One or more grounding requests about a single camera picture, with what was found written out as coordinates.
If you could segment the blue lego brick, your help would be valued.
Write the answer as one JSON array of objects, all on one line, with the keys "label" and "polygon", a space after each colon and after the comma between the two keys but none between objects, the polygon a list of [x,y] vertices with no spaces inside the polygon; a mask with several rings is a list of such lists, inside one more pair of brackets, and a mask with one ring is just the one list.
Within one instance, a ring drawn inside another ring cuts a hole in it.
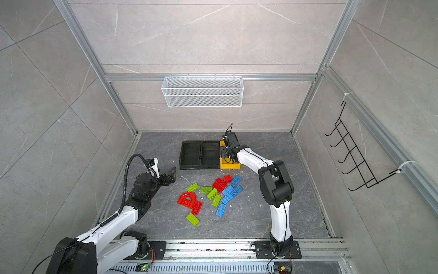
[{"label": "blue lego brick", "polygon": [[216,216],[219,217],[219,218],[222,218],[223,215],[224,215],[225,209],[226,209],[226,205],[221,203],[218,206],[218,209],[216,211]]},{"label": "blue lego brick", "polygon": [[231,194],[234,190],[235,190],[235,189],[233,188],[233,186],[228,186],[227,188],[225,188],[225,189],[222,191],[222,194],[223,194],[224,196],[227,196],[227,195]]},{"label": "blue lego brick", "polygon": [[236,177],[234,177],[234,178],[232,179],[230,185],[231,185],[233,188],[235,188],[235,187],[239,184],[240,181],[241,181],[241,178],[240,178],[239,176],[236,176]]},{"label": "blue lego brick", "polygon": [[227,205],[234,198],[233,194],[228,194],[221,199],[221,203]]},{"label": "blue lego brick", "polygon": [[237,186],[232,192],[232,196],[237,196],[238,194],[240,194],[242,192],[242,188],[240,186]]}]

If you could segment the blue lego brick front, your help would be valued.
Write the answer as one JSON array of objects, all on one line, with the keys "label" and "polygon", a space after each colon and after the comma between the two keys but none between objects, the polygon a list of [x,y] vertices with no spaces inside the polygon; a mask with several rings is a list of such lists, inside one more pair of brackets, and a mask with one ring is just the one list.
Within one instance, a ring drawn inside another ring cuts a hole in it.
[{"label": "blue lego brick front", "polygon": [[216,216],[219,217],[219,218],[222,218],[223,215],[224,215],[225,209],[226,209],[226,205],[221,203],[218,206],[218,209],[216,211]]}]

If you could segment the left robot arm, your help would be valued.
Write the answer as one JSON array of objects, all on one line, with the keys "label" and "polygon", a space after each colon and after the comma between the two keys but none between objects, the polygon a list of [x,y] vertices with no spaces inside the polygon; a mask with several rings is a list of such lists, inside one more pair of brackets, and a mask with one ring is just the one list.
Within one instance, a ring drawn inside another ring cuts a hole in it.
[{"label": "left robot arm", "polygon": [[[130,165],[139,158],[146,171],[139,174],[131,191],[127,190]],[[146,159],[133,154],[127,161],[123,175],[122,201],[110,217],[75,237],[61,240],[54,252],[42,259],[48,262],[48,274],[103,274],[129,256],[144,258],[150,246],[147,234],[130,231],[151,206],[151,200],[163,186],[176,181],[176,167],[161,172],[158,159]]]}]

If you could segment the red arch lego piece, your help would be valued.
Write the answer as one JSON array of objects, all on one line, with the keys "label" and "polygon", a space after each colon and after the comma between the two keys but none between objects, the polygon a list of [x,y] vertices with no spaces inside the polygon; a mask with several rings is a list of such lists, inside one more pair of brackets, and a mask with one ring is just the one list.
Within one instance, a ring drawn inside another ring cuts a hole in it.
[{"label": "red arch lego piece", "polygon": [[196,202],[197,202],[197,198],[194,193],[185,192],[179,197],[177,204],[192,210]]}]

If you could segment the green lego brick left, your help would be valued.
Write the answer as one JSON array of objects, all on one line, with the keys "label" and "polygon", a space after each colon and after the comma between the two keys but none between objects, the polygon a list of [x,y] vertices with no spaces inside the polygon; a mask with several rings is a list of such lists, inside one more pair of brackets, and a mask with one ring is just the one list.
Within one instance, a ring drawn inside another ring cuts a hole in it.
[{"label": "green lego brick left", "polygon": [[197,183],[195,183],[195,184],[193,184],[193,185],[187,187],[187,191],[188,191],[188,192],[194,192],[194,191],[196,191],[197,189],[199,189],[199,186],[198,186]]}]

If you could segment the red lego brick small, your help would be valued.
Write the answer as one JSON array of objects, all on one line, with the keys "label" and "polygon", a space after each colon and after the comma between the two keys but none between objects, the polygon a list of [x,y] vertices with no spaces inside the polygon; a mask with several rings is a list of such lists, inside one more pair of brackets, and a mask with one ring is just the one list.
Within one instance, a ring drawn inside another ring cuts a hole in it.
[{"label": "red lego brick small", "polygon": [[226,175],[225,177],[223,177],[223,181],[225,183],[230,183],[232,181],[232,177],[230,175]]}]

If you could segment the green lego brick middle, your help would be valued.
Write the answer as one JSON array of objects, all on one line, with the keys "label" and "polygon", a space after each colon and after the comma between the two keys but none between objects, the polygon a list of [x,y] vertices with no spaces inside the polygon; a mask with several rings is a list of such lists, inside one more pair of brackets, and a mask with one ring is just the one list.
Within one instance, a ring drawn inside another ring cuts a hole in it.
[{"label": "green lego brick middle", "polygon": [[213,187],[201,187],[199,189],[200,194],[209,194],[213,191]]}]

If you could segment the red lego brick near arch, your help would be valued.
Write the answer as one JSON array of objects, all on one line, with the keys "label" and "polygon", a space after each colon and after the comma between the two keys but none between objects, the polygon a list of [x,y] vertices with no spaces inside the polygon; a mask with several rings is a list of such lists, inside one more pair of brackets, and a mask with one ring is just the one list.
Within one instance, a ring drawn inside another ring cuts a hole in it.
[{"label": "red lego brick near arch", "polygon": [[195,204],[192,207],[192,214],[197,216],[202,208],[203,204],[202,202],[196,201]]}]

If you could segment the green lego brick front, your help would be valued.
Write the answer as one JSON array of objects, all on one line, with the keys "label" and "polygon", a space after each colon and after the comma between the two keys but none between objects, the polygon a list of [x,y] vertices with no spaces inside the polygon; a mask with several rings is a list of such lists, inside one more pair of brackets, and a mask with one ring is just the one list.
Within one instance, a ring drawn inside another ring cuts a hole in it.
[{"label": "green lego brick front", "polygon": [[187,215],[187,220],[190,222],[190,224],[192,225],[192,226],[194,226],[194,227],[197,227],[197,225],[199,224],[199,220],[197,219],[197,217],[194,215],[194,214],[192,214],[192,213],[190,213],[189,215]]}]

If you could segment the red lego brick large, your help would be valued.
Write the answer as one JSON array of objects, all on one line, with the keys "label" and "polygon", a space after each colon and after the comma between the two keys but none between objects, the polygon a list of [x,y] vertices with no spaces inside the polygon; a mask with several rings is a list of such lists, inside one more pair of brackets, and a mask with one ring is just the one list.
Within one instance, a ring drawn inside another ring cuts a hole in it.
[{"label": "red lego brick large", "polygon": [[219,194],[225,190],[228,185],[222,178],[217,178],[216,181],[212,184],[212,187],[217,190]]}]

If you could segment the green lego brick tilted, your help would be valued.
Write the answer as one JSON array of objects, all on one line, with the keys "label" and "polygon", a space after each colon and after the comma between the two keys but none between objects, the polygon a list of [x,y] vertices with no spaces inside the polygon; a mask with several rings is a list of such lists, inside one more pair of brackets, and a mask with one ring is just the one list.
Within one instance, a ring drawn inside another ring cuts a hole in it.
[{"label": "green lego brick tilted", "polygon": [[218,190],[216,188],[213,188],[213,190],[207,195],[207,198],[209,200],[213,200],[217,194],[218,194]]}]

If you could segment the green lego brick lower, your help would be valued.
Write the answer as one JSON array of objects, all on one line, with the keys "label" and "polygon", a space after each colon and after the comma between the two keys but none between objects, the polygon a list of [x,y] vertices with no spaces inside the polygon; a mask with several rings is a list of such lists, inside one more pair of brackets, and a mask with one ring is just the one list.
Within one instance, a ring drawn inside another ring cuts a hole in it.
[{"label": "green lego brick lower", "polygon": [[218,207],[220,205],[220,202],[222,200],[222,196],[221,195],[216,195],[213,200],[212,200],[212,206],[213,207]]}]

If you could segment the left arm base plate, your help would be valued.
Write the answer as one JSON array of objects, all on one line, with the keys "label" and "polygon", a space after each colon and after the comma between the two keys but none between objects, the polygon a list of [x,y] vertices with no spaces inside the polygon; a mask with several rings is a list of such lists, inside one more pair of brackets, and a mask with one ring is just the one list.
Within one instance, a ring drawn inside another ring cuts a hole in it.
[{"label": "left arm base plate", "polygon": [[166,241],[143,241],[139,243],[138,250],[134,254],[134,258],[137,260],[163,260],[166,247]]}]

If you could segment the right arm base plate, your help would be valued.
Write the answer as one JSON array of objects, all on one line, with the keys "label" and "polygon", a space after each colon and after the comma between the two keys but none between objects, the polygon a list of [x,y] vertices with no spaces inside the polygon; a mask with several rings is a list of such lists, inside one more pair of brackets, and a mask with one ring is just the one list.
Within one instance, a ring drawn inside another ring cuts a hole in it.
[{"label": "right arm base plate", "polygon": [[271,241],[255,241],[250,245],[257,259],[302,259],[302,253],[297,241],[285,245],[275,245]]}]

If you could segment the aluminium rail front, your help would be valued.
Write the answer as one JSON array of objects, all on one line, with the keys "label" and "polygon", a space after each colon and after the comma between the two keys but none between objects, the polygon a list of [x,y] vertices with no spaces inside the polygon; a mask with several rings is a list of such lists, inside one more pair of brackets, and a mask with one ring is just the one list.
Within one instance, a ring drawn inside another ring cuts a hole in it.
[{"label": "aluminium rail front", "polygon": [[355,274],[342,239],[298,239],[279,255],[266,239],[152,239],[153,255],[109,274]]}]

